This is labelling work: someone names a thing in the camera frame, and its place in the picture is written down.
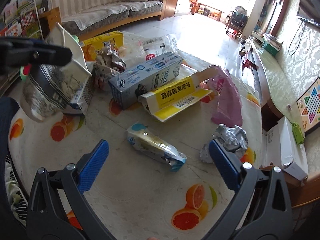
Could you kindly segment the blue toothpaste box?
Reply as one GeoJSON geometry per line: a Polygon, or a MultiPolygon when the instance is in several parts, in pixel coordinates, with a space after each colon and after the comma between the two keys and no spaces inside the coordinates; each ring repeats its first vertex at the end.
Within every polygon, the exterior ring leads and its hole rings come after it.
{"type": "Polygon", "coordinates": [[[139,96],[159,88],[179,75],[183,58],[167,52],[136,65],[108,80],[113,99],[125,110],[139,96]]]}

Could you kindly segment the silver foil wrapper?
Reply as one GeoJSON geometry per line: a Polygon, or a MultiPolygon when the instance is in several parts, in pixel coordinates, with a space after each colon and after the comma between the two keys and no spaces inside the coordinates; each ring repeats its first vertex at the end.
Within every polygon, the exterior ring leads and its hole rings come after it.
{"type": "Polygon", "coordinates": [[[209,144],[213,140],[218,141],[226,151],[235,154],[239,160],[248,150],[248,139],[244,129],[236,125],[227,127],[224,124],[219,124],[212,134],[211,141],[207,142],[200,150],[200,160],[204,163],[214,163],[209,153],[209,144]]]}

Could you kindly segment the pink plastic bag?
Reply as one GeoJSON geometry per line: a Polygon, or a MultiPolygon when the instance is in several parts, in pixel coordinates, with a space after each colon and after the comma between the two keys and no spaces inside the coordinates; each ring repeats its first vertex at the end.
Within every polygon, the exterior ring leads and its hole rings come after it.
{"type": "Polygon", "coordinates": [[[201,72],[201,87],[211,90],[213,123],[227,127],[242,126],[240,93],[230,73],[215,64],[201,72]]]}

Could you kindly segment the yellow medicine box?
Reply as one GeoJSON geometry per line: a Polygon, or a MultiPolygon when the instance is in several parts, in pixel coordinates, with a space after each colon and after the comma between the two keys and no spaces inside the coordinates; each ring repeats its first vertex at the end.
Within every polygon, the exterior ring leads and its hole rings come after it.
{"type": "Polygon", "coordinates": [[[166,122],[208,96],[212,90],[202,88],[201,83],[214,74],[215,71],[211,68],[195,72],[139,96],[138,101],[151,116],[160,122],[166,122]]]}

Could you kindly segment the brown paper wrapper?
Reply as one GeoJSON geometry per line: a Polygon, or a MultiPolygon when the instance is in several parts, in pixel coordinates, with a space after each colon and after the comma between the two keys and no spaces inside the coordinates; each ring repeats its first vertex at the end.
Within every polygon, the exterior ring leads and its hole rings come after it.
{"type": "Polygon", "coordinates": [[[118,56],[118,51],[111,48],[103,48],[98,51],[94,64],[95,86],[97,89],[108,92],[109,79],[125,71],[125,63],[118,56]]]}

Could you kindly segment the blue snack pouch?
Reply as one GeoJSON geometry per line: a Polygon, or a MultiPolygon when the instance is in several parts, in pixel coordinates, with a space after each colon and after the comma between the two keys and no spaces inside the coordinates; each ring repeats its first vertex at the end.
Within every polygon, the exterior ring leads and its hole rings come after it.
{"type": "Polygon", "coordinates": [[[168,164],[172,172],[177,172],[187,160],[185,154],[155,136],[143,124],[136,123],[130,126],[126,131],[126,139],[135,150],[156,161],[168,164]]]}

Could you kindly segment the white blue milk carton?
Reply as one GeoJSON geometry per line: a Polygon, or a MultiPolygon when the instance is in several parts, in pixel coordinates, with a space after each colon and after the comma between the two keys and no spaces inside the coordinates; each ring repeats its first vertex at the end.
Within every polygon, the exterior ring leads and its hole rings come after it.
{"type": "Polygon", "coordinates": [[[69,105],[62,111],[63,114],[86,115],[94,90],[94,78],[88,77],[80,86],[69,105]]]}

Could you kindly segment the fruit print tablecloth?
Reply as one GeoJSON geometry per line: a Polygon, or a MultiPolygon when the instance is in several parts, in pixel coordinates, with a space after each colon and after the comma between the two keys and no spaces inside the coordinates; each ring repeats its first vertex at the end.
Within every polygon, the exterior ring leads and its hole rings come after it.
{"type": "Polygon", "coordinates": [[[104,226],[117,239],[201,239],[217,222],[234,193],[215,165],[200,160],[201,148],[216,129],[209,96],[166,122],[142,106],[116,112],[110,93],[96,93],[85,117],[58,113],[36,122],[20,109],[9,150],[17,175],[31,192],[39,168],[58,171],[76,164],[106,140],[109,153],[84,197],[104,226]],[[140,123],[186,155],[186,163],[172,172],[135,150],[126,131],[140,123]]]}

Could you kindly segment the clear plastic bottle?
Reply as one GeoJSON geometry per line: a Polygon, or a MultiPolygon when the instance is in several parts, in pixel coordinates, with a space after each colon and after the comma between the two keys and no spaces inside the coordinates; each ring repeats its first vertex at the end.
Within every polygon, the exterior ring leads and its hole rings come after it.
{"type": "Polygon", "coordinates": [[[119,49],[123,60],[149,60],[166,52],[178,53],[177,39],[172,34],[147,38],[124,31],[123,38],[119,49]]]}

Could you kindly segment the green snack packet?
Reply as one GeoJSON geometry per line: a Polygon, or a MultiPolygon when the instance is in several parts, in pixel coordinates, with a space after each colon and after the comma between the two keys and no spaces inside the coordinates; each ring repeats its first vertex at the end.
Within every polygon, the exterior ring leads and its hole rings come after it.
{"type": "Polygon", "coordinates": [[[292,123],[292,133],[297,145],[300,145],[304,142],[305,137],[303,131],[297,122],[292,123]]]}

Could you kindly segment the long tv cabinet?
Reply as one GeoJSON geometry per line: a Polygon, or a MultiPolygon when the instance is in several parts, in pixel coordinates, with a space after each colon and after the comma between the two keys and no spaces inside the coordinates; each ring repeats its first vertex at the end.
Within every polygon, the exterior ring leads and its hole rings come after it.
{"type": "Polygon", "coordinates": [[[292,87],[278,61],[252,37],[247,38],[260,85],[262,127],[268,131],[282,117],[303,126],[292,87]]]}

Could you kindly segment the yellow drink carton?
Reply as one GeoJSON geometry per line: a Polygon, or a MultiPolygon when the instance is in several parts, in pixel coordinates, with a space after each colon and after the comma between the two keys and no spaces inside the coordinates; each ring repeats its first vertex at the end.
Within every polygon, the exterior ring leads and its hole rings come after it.
{"type": "Polygon", "coordinates": [[[95,61],[103,53],[117,51],[123,46],[123,40],[123,33],[113,31],[81,41],[80,47],[86,61],[95,61]]]}

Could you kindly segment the wall mounted television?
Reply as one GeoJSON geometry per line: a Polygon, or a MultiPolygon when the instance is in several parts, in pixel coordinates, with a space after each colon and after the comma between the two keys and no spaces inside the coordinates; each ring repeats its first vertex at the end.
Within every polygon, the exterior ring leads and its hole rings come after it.
{"type": "Polygon", "coordinates": [[[319,12],[311,0],[299,0],[297,18],[319,28],[319,12]]]}

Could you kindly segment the green box on cabinet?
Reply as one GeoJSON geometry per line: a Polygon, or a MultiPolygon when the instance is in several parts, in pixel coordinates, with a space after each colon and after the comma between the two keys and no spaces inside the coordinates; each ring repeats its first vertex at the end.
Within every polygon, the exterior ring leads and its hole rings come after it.
{"type": "Polygon", "coordinates": [[[263,49],[269,52],[274,57],[279,53],[279,49],[274,47],[270,42],[266,40],[263,42],[263,49]]]}

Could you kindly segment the green red trash bin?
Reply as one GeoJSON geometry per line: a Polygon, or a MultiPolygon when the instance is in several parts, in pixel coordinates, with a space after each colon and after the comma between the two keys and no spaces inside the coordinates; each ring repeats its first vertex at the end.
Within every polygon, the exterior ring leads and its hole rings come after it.
{"type": "Polygon", "coordinates": [[[31,69],[32,65],[28,64],[26,66],[23,66],[20,68],[20,77],[22,79],[22,81],[25,81],[30,73],[30,69],[31,69]]]}

